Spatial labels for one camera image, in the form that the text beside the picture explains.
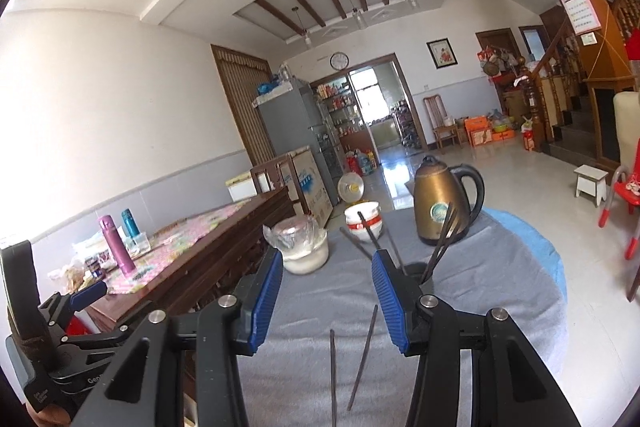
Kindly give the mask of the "person's left hand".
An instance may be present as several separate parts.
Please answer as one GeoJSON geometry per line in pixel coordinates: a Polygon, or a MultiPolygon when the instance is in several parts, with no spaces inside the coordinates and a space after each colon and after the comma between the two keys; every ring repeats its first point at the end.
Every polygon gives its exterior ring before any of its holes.
{"type": "Polygon", "coordinates": [[[38,427],[70,427],[70,415],[62,407],[50,404],[41,411],[37,412],[34,408],[26,403],[26,411],[30,418],[38,427]]]}

